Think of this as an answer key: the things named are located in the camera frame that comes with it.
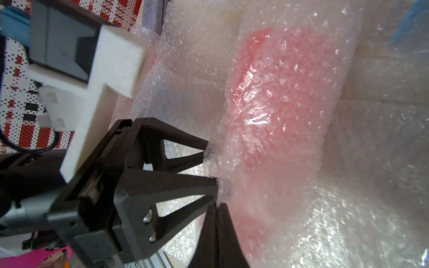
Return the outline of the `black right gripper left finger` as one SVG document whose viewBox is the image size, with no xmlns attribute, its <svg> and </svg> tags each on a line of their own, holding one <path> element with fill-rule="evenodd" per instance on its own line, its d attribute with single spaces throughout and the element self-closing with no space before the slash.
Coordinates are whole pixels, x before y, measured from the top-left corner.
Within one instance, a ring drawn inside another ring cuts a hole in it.
<svg viewBox="0 0 429 268">
<path fill-rule="evenodd" d="M 217 265 L 216 204 L 209 205 L 200 238 L 189 268 L 215 268 Z"/>
</svg>

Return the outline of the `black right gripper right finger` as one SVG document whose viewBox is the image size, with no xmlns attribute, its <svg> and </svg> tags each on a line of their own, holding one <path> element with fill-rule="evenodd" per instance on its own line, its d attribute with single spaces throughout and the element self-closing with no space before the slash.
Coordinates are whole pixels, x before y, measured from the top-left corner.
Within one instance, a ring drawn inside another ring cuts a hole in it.
<svg viewBox="0 0 429 268">
<path fill-rule="evenodd" d="M 241 250 L 227 204 L 217 209 L 217 240 L 219 268 L 250 268 Z"/>
</svg>

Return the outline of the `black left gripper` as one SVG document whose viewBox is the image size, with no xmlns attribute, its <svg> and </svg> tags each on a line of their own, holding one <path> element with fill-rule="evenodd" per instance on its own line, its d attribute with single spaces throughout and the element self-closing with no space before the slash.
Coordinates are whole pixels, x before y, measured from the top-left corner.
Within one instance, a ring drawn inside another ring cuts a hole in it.
<svg viewBox="0 0 429 268">
<path fill-rule="evenodd" d="M 134 121 L 137 155 L 153 171 L 124 171 L 132 124 L 108 130 L 47 214 L 86 268 L 151 257 L 217 199 L 215 178 L 176 174 L 203 163 L 208 141 L 154 117 Z"/>
</svg>

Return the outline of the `red glass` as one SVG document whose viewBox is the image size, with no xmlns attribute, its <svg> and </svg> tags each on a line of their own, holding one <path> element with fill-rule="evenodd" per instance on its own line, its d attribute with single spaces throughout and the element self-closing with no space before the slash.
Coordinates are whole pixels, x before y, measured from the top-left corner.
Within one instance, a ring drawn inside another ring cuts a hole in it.
<svg viewBox="0 0 429 268">
<path fill-rule="evenodd" d="M 244 1 L 225 113 L 207 151 L 254 268 L 288 266 L 365 1 Z"/>
</svg>

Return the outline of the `light blue glass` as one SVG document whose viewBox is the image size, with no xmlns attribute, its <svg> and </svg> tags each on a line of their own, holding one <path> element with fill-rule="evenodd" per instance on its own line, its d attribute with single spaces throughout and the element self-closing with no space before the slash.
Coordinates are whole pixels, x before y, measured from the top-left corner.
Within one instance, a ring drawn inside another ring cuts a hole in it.
<svg viewBox="0 0 429 268">
<path fill-rule="evenodd" d="M 429 46 L 429 2 L 416 1 L 407 12 L 391 44 L 395 47 L 410 46 L 415 49 Z"/>
</svg>

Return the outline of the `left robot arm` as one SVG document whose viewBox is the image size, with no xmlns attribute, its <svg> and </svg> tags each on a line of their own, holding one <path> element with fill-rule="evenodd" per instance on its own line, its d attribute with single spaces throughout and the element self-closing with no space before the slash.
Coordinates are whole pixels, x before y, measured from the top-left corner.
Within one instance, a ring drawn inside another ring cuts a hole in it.
<svg viewBox="0 0 429 268">
<path fill-rule="evenodd" d="M 185 171 L 207 141 L 156 118 L 120 119 L 71 181 L 66 150 L 1 156 L 1 237 L 39 232 L 23 249 L 69 246 L 88 268 L 147 259 L 217 198 L 214 178 Z"/>
</svg>

